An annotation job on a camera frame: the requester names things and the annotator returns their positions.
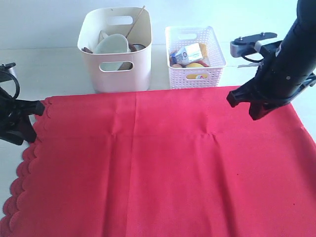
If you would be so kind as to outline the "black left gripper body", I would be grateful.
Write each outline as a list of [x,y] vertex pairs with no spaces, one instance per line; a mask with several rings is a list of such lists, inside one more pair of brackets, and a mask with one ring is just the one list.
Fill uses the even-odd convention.
[[15,100],[4,89],[0,88],[0,128],[16,123],[21,117],[14,114]]

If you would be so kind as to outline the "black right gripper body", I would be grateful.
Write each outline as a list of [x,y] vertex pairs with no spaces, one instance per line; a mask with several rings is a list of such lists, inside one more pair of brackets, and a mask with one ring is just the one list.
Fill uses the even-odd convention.
[[244,101],[251,104],[288,104],[315,84],[316,42],[284,39],[260,45],[250,43],[244,56],[263,56],[253,79],[244,85]]

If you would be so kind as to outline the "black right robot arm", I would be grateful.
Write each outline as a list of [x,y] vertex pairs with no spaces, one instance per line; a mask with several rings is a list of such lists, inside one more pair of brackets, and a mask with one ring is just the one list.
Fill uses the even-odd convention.
[[255,76],[228,93],[231,107],[249,103],[253,120],[289,104],[309,86],[316,76],[316,2],[297,2],[297,18],[283,40],[261,44],[277,37],[275,33],[239,37],[230,43],[230,54],[257,64]]

